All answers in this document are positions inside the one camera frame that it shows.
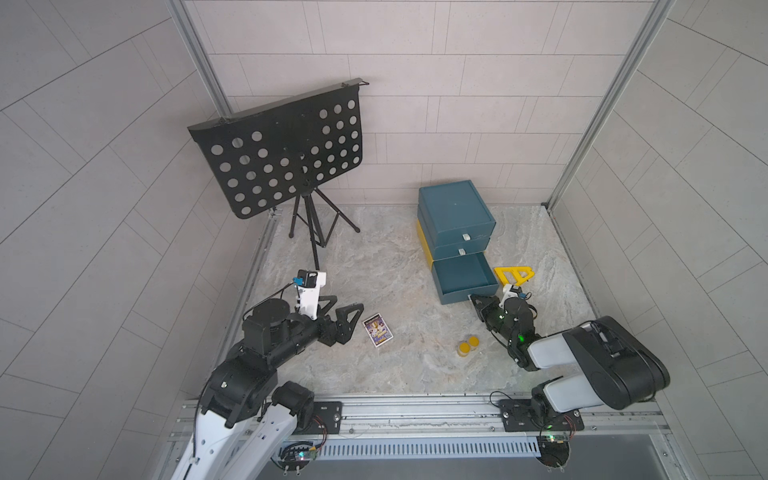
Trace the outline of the teal three-drawer cabinet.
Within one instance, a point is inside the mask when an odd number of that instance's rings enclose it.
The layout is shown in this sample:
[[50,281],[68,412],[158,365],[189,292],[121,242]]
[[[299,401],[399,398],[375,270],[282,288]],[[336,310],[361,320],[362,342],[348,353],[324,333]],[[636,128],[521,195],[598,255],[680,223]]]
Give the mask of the teal three-drawer cabinet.
[[472,181],[420,188],[417,219],[441,304],[496,293],[499,283],[485,257],[496,220]]

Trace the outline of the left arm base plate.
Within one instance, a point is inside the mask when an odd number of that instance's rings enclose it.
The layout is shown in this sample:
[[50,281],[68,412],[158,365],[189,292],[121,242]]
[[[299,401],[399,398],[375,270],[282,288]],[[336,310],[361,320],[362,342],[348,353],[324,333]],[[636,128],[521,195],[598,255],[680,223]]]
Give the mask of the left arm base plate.
[[340,432],[343,403],[339,401],[315,402],[308,423],[299,423],[295,435],[321,436],[323,433],[336,435]]

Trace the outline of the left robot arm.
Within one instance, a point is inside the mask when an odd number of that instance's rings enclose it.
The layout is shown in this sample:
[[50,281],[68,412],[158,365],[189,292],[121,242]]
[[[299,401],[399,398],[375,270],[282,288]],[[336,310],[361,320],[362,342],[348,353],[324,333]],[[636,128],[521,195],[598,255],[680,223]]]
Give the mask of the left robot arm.
[[278,369],[318,341],[347,343],[364,306],[336,309],[336,297],[321,297],[317,317],[301,314],[280,298],[248,310],[243,339],[211,373],[198,399],[192,437],[173,473],[176,479],[255,479],[268,463],[300,474],[324,441],[288,442],[312,425],[329,428],[315,414],[314,393],[293,381],[278,382]]

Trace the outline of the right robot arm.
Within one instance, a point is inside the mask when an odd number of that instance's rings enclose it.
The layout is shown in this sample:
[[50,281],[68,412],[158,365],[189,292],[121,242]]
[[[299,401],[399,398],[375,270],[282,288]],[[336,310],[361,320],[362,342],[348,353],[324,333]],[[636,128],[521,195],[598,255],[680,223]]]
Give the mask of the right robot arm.
[[541,336],[534,324],[537,310],[517,294],[502,299],[472,294],[469,301],[519,368],[578,367],[574,375],[534,387],[531,403],[539,420],[600,405],[623,410],[653,401],[671,384],[664,363],[610,316]]

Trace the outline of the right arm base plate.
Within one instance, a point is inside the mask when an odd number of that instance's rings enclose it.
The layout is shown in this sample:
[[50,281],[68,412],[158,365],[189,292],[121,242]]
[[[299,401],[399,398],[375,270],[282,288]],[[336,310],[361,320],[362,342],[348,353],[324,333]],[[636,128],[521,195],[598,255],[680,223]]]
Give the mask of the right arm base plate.
[[531,399],[504,398],[495,403],[506,432],[565,432],[583,431],[585,426],[579,410],[558,413]]

